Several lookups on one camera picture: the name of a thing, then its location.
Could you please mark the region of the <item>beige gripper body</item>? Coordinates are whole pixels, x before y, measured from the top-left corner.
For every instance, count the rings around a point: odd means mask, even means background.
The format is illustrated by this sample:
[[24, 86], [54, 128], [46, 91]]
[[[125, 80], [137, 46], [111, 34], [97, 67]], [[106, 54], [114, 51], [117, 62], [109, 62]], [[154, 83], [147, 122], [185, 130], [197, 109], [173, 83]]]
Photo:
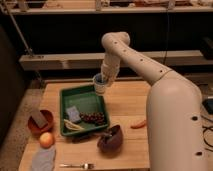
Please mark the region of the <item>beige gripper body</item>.
[[111, 86], [118, 75], [118, 68], [116, 66], [108, 65], [105, 62], [101, 65], [101, 77], [102, 81], [107, 86]]

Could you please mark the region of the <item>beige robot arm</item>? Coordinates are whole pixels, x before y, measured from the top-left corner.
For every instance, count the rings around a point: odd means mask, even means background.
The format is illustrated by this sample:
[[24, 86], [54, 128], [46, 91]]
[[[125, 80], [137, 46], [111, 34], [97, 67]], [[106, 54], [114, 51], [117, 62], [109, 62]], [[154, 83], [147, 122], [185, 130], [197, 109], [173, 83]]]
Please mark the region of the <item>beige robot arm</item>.
[[173, 69], [129, 47], [126, 32], [102, 37], [102, 79], [113, 83], [125, 63], [150, 85], [146, 101], [150, 171], [208, 171], [200, 89]]

